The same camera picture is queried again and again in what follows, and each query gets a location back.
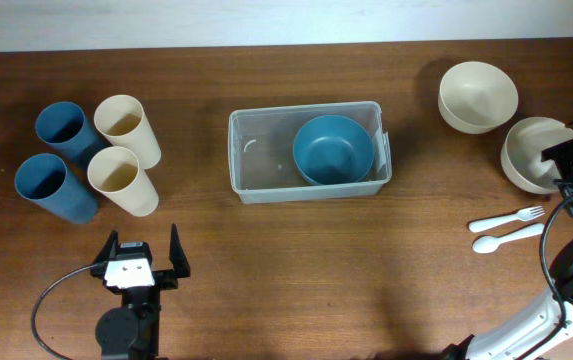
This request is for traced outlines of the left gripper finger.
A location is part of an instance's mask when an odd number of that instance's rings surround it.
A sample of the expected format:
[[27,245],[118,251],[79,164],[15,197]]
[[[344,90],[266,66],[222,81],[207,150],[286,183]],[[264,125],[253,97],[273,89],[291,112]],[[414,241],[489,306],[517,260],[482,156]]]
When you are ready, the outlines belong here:
[[112,230],[106,243],[94,259],[95,264],[103,263],[109,261],[115,256],[116,249],[118,247],[118,232]]
[[173,270],[177,278],[188,278],[190,276],[190,265],[180,243],[177,226],[171,225],[169,260],[173,265]]

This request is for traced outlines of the cream bowl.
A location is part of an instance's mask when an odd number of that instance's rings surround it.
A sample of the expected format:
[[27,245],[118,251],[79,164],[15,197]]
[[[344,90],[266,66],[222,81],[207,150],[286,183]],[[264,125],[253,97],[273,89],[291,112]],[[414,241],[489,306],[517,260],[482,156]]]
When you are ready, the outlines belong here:
[[440,115],[462,133],[483,134],[494,130],[513,117],[518,103],[518,91],[511,78],[484,62],[457,64],[440,81]]
[[500,160],[506,177],[518,188],[532,194],[558,191],[554,181],[561,175],[553,160],[542,160],[542,152],[573,139],[573,130],[547,117],[529,117],[508,132]]

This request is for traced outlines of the blue bowl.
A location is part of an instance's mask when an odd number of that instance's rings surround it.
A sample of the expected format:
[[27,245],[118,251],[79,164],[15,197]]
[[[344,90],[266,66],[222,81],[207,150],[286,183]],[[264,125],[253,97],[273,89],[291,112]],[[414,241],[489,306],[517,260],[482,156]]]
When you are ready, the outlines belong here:
[[311,185],[359,182],[375,160],[367,130],[341,115],[322,115],[306,122],[295,135],[292,154],[298,171]]

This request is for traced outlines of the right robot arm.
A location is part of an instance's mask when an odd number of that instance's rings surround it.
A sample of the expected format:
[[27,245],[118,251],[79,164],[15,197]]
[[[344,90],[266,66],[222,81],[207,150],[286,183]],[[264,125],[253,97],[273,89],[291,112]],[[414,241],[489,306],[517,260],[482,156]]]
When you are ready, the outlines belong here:
[[573,239],[551,264],[546,262],[546,244],[552,225],[563,211],[573,217],[573,139],[542,151],[561,174],[555,182],[563,200],[554,208],[539,242],[539,257],[548,287],[510,320],[460,344],[451,344],[439,355],[445,360],[537,359],[573,337]]

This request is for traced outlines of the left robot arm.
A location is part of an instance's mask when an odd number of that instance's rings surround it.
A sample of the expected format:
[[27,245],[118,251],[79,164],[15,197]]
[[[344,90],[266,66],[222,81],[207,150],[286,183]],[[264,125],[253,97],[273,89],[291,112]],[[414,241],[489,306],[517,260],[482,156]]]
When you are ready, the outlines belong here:
[[171,226],[170,269],[154,270],[146,242],[121,243],[112,231],[93,261],[91,275],[121,297],[121,305],[98,320],[95,338],[103,359],[149,360],[159,354],[161,293],[178,288],[180,278],[191,269],[180,243],[178,229]]

